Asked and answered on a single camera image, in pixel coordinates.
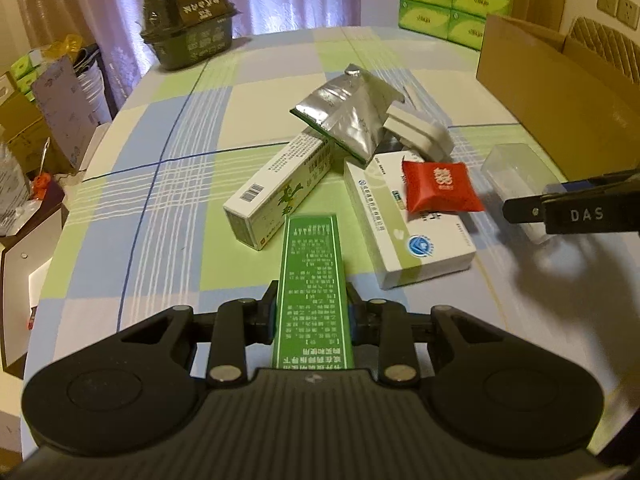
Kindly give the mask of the clear plastic container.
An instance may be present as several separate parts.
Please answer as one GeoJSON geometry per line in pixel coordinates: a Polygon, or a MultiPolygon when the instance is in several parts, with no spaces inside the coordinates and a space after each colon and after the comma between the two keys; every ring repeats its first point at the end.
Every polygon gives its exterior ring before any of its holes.
{"type": "Polygon", "coordinates": [[[553,235],[546,232],[542,223],[511,224],[502,214],[502,205],[510,198],[565,192],[561,181],[528,145],[494,146],[480,173],[489,183],[488,214],[495,220],[501,236],[530,247],[550,248],[555,244],[553,235]]]}

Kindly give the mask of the green medicine box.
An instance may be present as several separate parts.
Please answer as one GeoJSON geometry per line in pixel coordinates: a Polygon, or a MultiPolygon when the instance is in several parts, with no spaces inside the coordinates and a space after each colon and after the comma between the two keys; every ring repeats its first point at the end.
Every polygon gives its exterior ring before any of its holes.
{"type": "Polygon", "coordinates": [[[333,214],[286,219],[274,329],[275,368],[354,366],[340,233],[333,214]]]}

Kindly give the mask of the white blue medicine box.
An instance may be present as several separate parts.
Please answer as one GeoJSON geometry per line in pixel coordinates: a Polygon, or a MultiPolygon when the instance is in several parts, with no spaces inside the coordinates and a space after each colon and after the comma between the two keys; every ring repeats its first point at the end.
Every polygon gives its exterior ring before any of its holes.
{"type": "Polygon", "coordinates": [[[374,155],[367,167],[344,160],[347,193],[382,289],[411,285],[471,267],[476,248],[457,214],[407,209],[405,160],[410,151],[374,155]]]}

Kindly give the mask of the red candy packet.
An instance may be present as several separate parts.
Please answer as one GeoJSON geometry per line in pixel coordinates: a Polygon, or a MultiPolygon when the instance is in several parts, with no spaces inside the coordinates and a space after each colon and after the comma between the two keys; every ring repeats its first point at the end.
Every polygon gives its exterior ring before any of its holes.
{"type": "Polygon", "coordinates": [[[463,162],[410,162],[405,159],[401,168],[410,214],[484,210],[463,162]]]}

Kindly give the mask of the long white green box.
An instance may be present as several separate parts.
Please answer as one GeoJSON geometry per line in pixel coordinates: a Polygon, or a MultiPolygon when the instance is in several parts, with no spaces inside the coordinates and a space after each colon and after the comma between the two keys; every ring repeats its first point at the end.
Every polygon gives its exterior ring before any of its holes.
{"type": "Polygon", "coordinates": [[[333,146],[306,129],[273,155],[225,203],[235,238],[262,250],[332,166],[333,146]]]}

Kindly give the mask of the white square plug device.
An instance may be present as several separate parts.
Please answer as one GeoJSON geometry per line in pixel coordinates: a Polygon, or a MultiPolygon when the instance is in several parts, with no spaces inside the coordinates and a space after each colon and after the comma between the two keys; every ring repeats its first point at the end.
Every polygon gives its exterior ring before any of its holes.
{"type": "Polygon", "coordinates": [[[386,114],[384,128],[406,148],[431,162],[450,159],[454,140],[441,122],[401,102],[393,102],[386,114]]]}

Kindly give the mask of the side clutter boxes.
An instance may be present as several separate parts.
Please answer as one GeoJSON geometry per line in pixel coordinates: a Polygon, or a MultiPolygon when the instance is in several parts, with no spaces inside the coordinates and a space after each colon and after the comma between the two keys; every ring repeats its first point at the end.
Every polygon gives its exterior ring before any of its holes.
{"type": "Polygon", "coordinates": [[[100,126],[112,120],[99,48],[36,49],[1,76],[1,368],[16,378],[24,375],[43,277],[67,216],[58,178],[75,175],[60,172],[62,154],[32,92],[36,79],[64,55],[98,123],[81,172],[100,126]]]}

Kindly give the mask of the brown cardboard box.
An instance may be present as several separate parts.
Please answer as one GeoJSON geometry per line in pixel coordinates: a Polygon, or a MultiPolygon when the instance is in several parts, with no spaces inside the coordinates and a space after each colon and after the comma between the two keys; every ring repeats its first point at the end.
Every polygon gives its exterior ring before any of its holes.
{"type": "Polygon", "coordinates": [[[476,79],[570,180],[639,167],[639,86],[583,42],[491,15],[476,79]]]}

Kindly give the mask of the checked tablecloth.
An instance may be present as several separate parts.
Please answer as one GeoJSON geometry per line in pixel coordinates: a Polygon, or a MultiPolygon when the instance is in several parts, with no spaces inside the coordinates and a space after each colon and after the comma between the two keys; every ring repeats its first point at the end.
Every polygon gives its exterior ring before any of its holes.
{"type": "Polygon", "coordinates": [[[44,282],[26,370],[93,344],[174,304],[198,312],[258,296],[278,278],[279,218],[332,214],[360,295],[411,311],[451,304],[585,367],[604,392],[591,441],[601,451],[639,409],[639,239],[560,236],[535,243],[506,222],[492,156],[519,148],[552,161],[477,81],[478,55],[397,28],[340,27],[235,41],[185,70],[150,65],[70,181],[70,214],[44,282]],[[349,65],[392,84],[450,131],[484,203],[451,222],[462,260],[428,280],[385,285],[367,251],[344,174],[345,153],[293,108],[349,65]],[[242,242],[233,202],[269,198],[276,218],[242,242]]]}

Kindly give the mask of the wicker chair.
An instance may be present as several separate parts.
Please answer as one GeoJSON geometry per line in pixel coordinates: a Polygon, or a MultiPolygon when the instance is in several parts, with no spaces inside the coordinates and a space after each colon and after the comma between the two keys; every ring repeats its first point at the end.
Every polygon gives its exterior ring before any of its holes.
{"type": "Polygon", "coordinates": [[[568,36],[639,84],[640,47],[627,36],[583,16],[574,19],[568,36]]]}

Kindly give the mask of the silver foil pouch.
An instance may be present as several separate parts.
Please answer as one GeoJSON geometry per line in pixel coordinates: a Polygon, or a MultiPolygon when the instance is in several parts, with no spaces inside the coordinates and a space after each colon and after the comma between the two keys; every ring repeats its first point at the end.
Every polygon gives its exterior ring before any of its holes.
{"type": "Polygon", "coordinates": [[[404,95],[391,84],[349,64],[344,73],[311,92],[290,113],[367,166],[383,141],[388,109],[404,101],[404,95]]]}

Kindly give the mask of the purple grey cardboard sheet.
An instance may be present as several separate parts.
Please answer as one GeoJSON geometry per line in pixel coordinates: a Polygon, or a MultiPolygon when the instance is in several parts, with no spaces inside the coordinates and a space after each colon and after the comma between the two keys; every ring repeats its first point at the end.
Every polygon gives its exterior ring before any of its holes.
{"type": "Polygon", "coordinates": [[[32,92],[62,154],[60,172],[76,174],[98,123],[70,59],[54,61],[32,84],[32,92]]]}

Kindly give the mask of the dark green noodle bowl pack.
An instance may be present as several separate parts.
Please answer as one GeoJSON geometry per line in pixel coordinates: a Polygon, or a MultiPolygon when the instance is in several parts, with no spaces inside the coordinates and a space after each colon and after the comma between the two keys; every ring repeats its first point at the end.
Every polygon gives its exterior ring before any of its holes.
{"type": "Polygon", "coordinates": [[[164,70],[180,70],[231,47],[230,0],[143,0],[140,36],[164,70]]]}

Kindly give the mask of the wall socket plates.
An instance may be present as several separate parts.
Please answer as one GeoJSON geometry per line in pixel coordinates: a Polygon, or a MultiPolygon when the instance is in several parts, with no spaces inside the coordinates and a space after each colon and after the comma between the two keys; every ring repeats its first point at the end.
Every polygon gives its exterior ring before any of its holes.
{"type": "Polygon", "coordinates": [[[637,30],[639,25],[639,6],[631,0],[597,0],[597,9],[637,30]]]}

